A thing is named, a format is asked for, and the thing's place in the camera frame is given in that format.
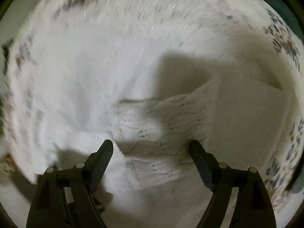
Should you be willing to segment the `dark green folded blanket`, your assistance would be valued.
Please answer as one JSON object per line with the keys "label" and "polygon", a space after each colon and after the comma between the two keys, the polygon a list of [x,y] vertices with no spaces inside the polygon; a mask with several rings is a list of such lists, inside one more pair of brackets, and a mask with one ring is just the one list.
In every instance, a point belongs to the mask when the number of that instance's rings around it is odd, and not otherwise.
{"label": "dark green folded blanket", "polygon": [[291,30],[303,41],[303,12],[295,0],[264,0],[286,22]]}

